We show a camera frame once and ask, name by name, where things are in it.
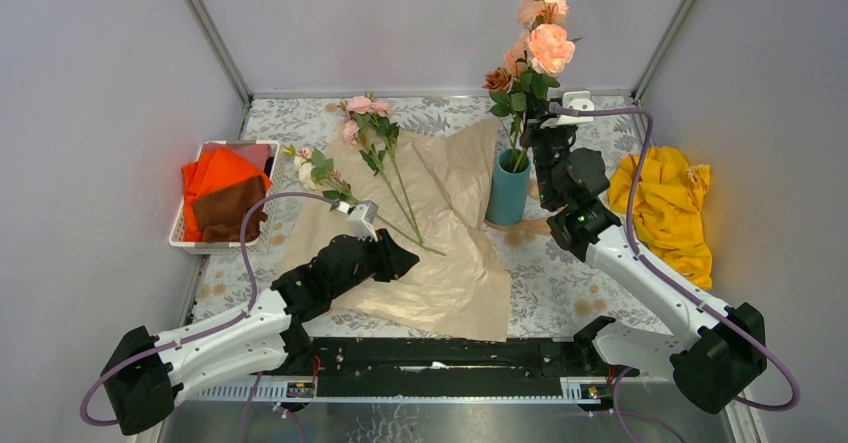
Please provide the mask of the peach kraft wrapping paper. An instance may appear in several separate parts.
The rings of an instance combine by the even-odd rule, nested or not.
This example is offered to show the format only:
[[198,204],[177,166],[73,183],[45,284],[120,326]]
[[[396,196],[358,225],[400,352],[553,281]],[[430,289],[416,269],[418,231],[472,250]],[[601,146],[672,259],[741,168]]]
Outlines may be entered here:
[[326,150],[359,199],[375,202],[386,228],[419,262],[390,283],[369,280],[336,299],[307,328],[316,336],[458,337],[503,341],[532,335],[519,306],[510,251],[530,239],[486,218],[500,126],[482,120],[448,136],[403,132],[396,161],[376,176],[333,119]]

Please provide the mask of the pink bud rose stem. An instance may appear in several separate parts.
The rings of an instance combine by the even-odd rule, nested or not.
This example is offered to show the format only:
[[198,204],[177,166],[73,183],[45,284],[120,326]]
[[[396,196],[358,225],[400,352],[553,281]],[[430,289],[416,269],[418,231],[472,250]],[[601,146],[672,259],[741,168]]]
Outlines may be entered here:
[[519,143],[521,131],[547,112],[548,92],[560,86],[559,77],[574,57],[576,41],[566,29],[568,13],[566,0],[522,0],[519,4],[517,22],[523,32],[504,55],[504,69],[511,77],[509,172],[519,173],[529,164],[527,150]]

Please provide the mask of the brown paper ribbon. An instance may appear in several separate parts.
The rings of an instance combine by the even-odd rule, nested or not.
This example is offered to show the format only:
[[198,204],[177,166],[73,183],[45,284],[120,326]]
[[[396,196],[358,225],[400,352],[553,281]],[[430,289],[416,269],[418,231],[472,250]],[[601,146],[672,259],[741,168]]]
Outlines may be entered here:
[[[527,194],[536,201],[540,200],[538,183],[534,178],[531,178],[528,183]],[[547,223],[547,218],[522,220],[513,225],[499,225],[489,221],[488,219],[486,219],[484,223],[489,228],[503,233],[524,232],[525,234],[532,234],[537,236],[551,236],[551,229]]]

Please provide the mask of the cream rose stem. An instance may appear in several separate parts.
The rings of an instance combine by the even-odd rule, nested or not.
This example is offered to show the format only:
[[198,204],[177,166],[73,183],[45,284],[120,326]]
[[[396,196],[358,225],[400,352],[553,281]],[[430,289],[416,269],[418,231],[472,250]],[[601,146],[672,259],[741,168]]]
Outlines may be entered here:
[[309,191],[318,192],[330,200],[356,205],[351,185],[343,179],[335,167],[334,160],[322,151],[309,147],[296,148],[284,145],[283,155],[293,161],[294,170],[301,185]]

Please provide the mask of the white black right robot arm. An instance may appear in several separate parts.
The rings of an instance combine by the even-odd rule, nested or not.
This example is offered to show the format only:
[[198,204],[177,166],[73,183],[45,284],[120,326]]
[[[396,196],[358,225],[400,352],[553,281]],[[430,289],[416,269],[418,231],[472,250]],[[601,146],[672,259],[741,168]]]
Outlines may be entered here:
[[573,125],[527,125],[541,206],[558,246],[613,278],[657,316],[666,335],[599,317],[575,339],[575,365],[597,375],[629,366],[674,382],[700,410],[717,414],[767,368],[762,314],[701,290],[640,243],[599,198],[609,187],[601,153],[576,148]]

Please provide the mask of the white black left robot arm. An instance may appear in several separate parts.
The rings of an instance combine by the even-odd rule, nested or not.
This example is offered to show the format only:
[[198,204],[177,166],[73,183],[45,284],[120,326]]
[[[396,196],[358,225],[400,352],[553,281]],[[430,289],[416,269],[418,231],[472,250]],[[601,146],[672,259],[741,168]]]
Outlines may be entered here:
[[369,240],[339,235],[309,262],[283,273],[252,305],[158,335],[145,327],[126,333],[102,372],[122,434],[146,431],[189,397],[236,377],[310,369],[313,345],[305,322],[357,285],[398,280],[419,261],[385,229]]

